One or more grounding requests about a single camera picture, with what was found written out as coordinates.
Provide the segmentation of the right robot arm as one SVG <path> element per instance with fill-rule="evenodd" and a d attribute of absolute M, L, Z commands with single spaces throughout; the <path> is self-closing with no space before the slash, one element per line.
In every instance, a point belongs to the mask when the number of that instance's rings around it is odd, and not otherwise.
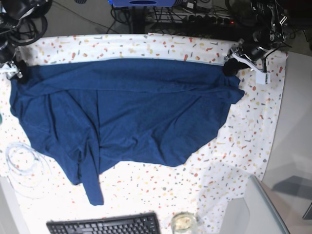
<path fill-rule="evenodd" d="M 37 42 L 46 33 L 51 0 L 2 0 L 0 2 L 0 71 L 8 80 L 29 80 L 19 48 Z"/>

